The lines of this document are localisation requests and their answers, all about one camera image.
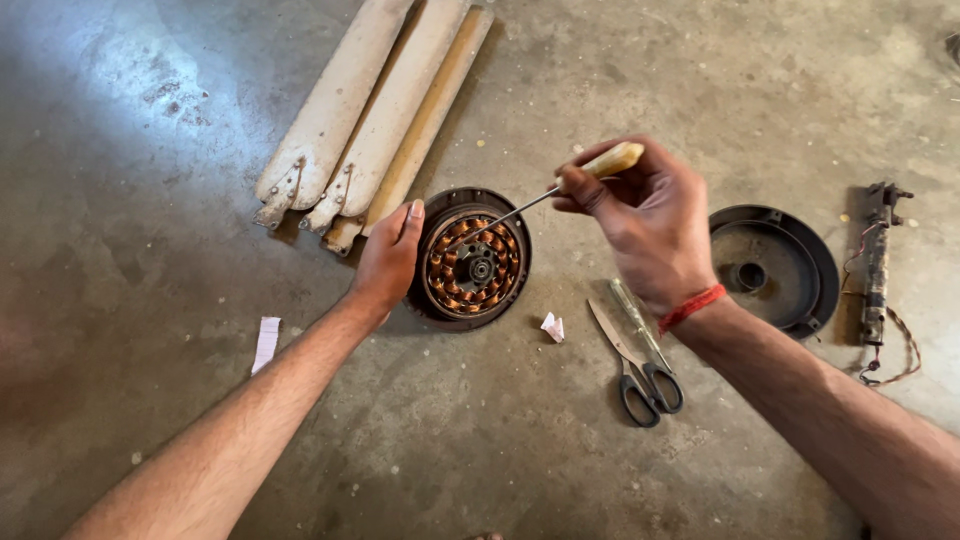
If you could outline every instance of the gray floor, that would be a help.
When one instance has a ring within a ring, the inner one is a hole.
[[[357,254],[250,220],[253,182],[359,4],[3,3],[0,536],[63,532],[134,453],[248,378],[262,315],[289,341],[346,290]],[[901,209],[915,226],[892,233],[891,303],[925,363],[884,393],[960,430],[955,3],[490,6],[412,194],[482,185],[520,202],[578,145],[646,131],[705,174],[711,209],[779,207],[842,259],[848,188],[897,181],[917,199]],[[854,538],[852,512],[672,337],[687,409],[629,428],[585,304],[613,308],[608,249],[586,219],[526,217],[535,262],[515,307],[462,336],[397,309],[234,537]],[[536,328],[547,310],[562,345]],[[845,319],[806,345],[847,368],[861,351]],[[884,373],[902,359],[895,338]]]

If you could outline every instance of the white paper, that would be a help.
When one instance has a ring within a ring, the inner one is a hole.
[[[253,358],[251,375],[263,369],[263,366],[274,359],[276,340],[280,337],[280,318],[261,317],[260,336],[256,339],[256,356]]]
[[[550,337],[557,343],[564,340],[564,319],[554,319],[552,312],[546,314],[546,318],[543,319],[543,324],[540,325],[540,329],[546,330],[546,332],[550,334]]]

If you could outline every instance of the copper winding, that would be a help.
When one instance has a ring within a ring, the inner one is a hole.
[[[519,253],[510,230],[497,224],[489,231],[475,236],[468,245],[484,243],[494,251],[497,261],[493,278],[482,290],[467,291],[456,284],[453,269],[457,254],[445,251],[446,247],[467,234],[482,229],[490,221],[468,218],[449,227],[434,243],[430,253],[430,293],[439,304],[459,313],[478,313],[496,306],[506,298],[519,272]]]

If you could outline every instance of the hand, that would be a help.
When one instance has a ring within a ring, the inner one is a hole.
[[[639,162],[604,182],[580,165],[623,141],[646,147]],[[704,179],[646,135],[602,142],[557,169],[569,195],[553,208],[593,216],[624,282],[658,318],[717,284],[710,261]]]
[[[423,229],[423,201],[405,203],[380,220],[360,257],[348,296],[371,306],[385,321],[414,279]]]

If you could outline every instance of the scissors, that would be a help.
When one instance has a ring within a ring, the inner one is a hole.
[[[620,335],[613,329],[613,325],[610,323],[607,315],[604,315],[600,307],[592,300],[588,299],[587,302],[590,304],[593,316],[596,317],[597,322],[600,323],[600,328],[604,334],[607,335],[607,339],[610,340],[616,351],[620,353],[620,360],[623,362],[623,375],[620,376],[620,401],[623,402],[623,408],[627,409],[627,414],[629,414],[634,422],[641,428],[652,428],[660,423],[661,409],[667,414],[677,414],[680,412],[680,410],[684,408],[684,391],[680,388],[680,384],[673,375],[653,362],[640,362],[636,359],[636,357],[627,350],[627,347],[624,346],[623,340],[620,339]],[[634,376],[633,368],[639,364],[643,366],[642,369],[637,369],[640,370],[640,378],[644,384],[640,384],[640,381]],[[649,392],[644,390],[645,387],[649,388]],[[671,397],[669,401],[664,397],[663,389],[667,389],[667,395]],[[643,413],[639,415],[634,412],[630,402],[627,400],[628,394],[631,393],[639,397],[639,401],[645,409]]]

